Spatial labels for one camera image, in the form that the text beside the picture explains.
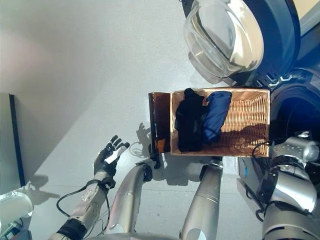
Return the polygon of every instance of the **floor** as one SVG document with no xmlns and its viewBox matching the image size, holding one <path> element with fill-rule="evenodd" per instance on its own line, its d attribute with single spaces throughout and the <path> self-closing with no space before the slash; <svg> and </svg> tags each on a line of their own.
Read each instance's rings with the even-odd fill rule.
<svg viewBox="0 0 320 240">
<path fill-rule="evenodd" d="M 92 162 L 113 135 L 131 147 L 117 166 L 111 203 L 126 173 L 148 158 L 148 93 L 225 86 L 206 82 L 190 64 L 178 0 L 95 3 L 1 2 L 15 17 L 2 23 L 15 31 L 5 50 L 18 49 L 13 56 L 32 62 L 9 65 L 2 86 L 17 99 L 22 159 L 35 204 L 29 228 L 34 240 L 47 239 L 66 221 L 56 209 L 58 198 L 92 178 Z M 17 35 L 34 42 L 12 41 Z M 29 51 L 39 54 L 30 58 Z M 136 231 L 178 237 L 204 159 L 168 154 L 163 159 L 154 180 L 143 186 Z M 237 161 L 223 163 L 217 239 L 260 239 L 262 225 L 237 190 Z M 67 198 L 62 208 L 71 212 L 79 197 Z"/>
</svg>

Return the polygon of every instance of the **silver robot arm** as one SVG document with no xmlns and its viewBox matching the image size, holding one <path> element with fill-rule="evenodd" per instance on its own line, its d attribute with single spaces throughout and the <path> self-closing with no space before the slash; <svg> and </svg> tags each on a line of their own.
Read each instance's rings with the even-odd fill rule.
<svg viewBox="0 0 320 240">
<path fill-rule="evenodd" d="M 81 240 L 97 221 L 109 189 L 115 187 L 116 182 L 113 180 L 113 176 L 116 173 L 120 155 L 129 147 L 129 143 L 121 143 L 121 139 L 116 140 L 117 138 L 118 136 L 114 136 L 96 157 L 93 163 L 93 179 L 88 181 L 83 188 L 74 192 L 84 191 L 81 202 L 71 215 L 59 207 L 59 201 L 73 193 L 59 199 L 57 207 L 68 217 L 68 220 L 49 240 Z"/>
<path fill-rule="evenodd" d="M 271 158 L 271 168 L 257 190 L 257 197 L 266 204 L 263 239 L 320 240 L 312 219 L 317 192 L 304 169 L 307 162 L 319 158 L 319 147 L 290 137 L 274 146 Z"/>
</svg>

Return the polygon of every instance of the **wicker basket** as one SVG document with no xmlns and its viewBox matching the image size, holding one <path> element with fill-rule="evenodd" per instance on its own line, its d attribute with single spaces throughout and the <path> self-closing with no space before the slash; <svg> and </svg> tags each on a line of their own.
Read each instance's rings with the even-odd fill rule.
<svg viewBox="0 0 320 240">
<path fill-rule="evenodd" d="M 180 152 L 178 134 L 175 129 L 176 110 L 182 100 L 184 91 L 175 91 L 170 95 L 170 142 L 172 155 L 186 156 L 237 156 L 250 157 L 257 144 L 268 141 L 270 124 L 270 92 L 265 89 L 250 88 L 205 88 L 195 90 L 207 97 L 215 91 L 232 93 L 228 114 L 221 128 L 218 143 L 203 144 L 201 151 Z M 255 150 L 255 156 L 268 157 L 269 147 L 261 145 Z"/>
</svg>

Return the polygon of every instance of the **blue cloth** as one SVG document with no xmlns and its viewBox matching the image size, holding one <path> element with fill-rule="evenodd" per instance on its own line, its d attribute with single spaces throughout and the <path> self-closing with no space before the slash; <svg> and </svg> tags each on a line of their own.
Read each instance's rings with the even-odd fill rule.
<svg viewBox="0 0 320 240">
<path fill-rule="evenodd" d="M 225 123 L 232 94 L 229 91 L 215 91 L 207 97 L 207 114 L 202 127 L 202 142 L 217 143 L 220 140 L 221 127 Z"/>
</svg>

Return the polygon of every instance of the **wire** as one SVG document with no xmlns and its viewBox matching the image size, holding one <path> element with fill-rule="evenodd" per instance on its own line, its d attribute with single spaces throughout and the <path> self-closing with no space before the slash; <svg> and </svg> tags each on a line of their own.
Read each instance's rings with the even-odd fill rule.
<svg viewBox="0 0 320 240">
<path fill-rule="evenodd" d="M 261 169 L 263 169 L 264 171 L 267 171 L 267 170 L 270 168 L 270 164 L 268 164 L 267 162 L 265 162 L 265 164 L 264 164 L 264 163 L 262 163 L 261 161 L 258 161 L 258 159 L 257 159 L 256 156 L 255 156 L 255 151 L 256 151 L 256 149 L 257 149 L 258 147 L 260 147 L 260 146 L 263 145 L 263 144 L 270 144 L 270 143 L 272 143 L 272 142 L 274 142 L 274 141 L 278 141 L 278 140 L 285 140 L 285 138 L 283 138 L 283 137 L 274 138 L 274 139 L 272 139 L 272 140 L 259 143 L 259 144 L 257 144 L 257 145 L 253 148 L 253 150 L 252 150 L 252 154 L 251 154 L 252 158 L 255 160 L 255 162 L 256 162 L 256 163 L 261 167 Z"/>
<path fill-rule="evenodd" d="M 67 197 L 69 197 L 69 196 L 71 196 L 71 195 L 78 194 L 78 193 L 82 192 L 83 190 L 85 190 L 86 188 L 87 188 L 87 185 L 83 186 L 82 188 L 80 188 L 80 189 L 77 190 L 77 191 L 70 192 L 70 193 L 68 193 L 68 194 L 60 197 L 60 199 L 56 202 L 56 208 L 57 208 L 63 215 L 65 215 L 66 217 L 69 218 L 70 215 L 69 215 L 68 213 L 66 213 L 65 211 L 63 211 L 63 210 L 60 208 L 59 203 L 61 202 L 61 200 L 65 199 L 65 198 L 67 198 Z"/>
<path fill-rule="evenodd" d="M 105 195 L 106 207 L 107 207 L 107 210 L 108 210 L 108 218 L 107 218 L 105 227 L 102 229 L 102 231 L 97 236 L 100 236 L 100 235 L 104 234 L 104 231 L 107 229 L 107 226 L 108 226 L 109 220 L 110 220 L 110 205 L 109 205 L 108 195 L 107 195 L 106 191 L 104 191 L 104 195 Z"/>
<path fill-rule="evenodd" d="M 256 202 L 256 204 L 258 204 L 259 208 L 257 211 L 255 211 L 255 216 L 256 218 L 260 221 L 260 222 L 264 222 L 264 220 L 260 217 L 259 214 L 263 214 L 265 211 L 265 207 L 262 205 L 261 201 L 258 199 L 257 195 L 251 190 L 250 187 L 248 187 L 248 185 L 244 184 L 244 188 L 245 188 L 245 195 L 250 199 Z"/>
<path fill-rule="evenodd" d="M 302 102 L 302 100 L 298 101 L 298 102 L 294 105 L 292 111 L 290 112 L 290 115 L 289 115 L 289 117 L 288 117 L 288 121 L 286 122 L 285 138 L 288 137 L 289 121 L 290 121 L 290 119 L 291 119 L 291 116 L 293 115 L 294 111 L 296 110 L 296 107 L 297 107 L 301 102 Z"/>
<path fill-rule="evenodd" d="M 91 227 L 90 232 L 89 232 L 83 239 L 86 239 L 87 237 L 89 237 L 89 235 L 92 233 L 94 227 L 96 226 L 97 222 L 98 222 L 98 220 L 94 222 L 94 224 L 93 224 L 92 227 Z"/>
</svg>

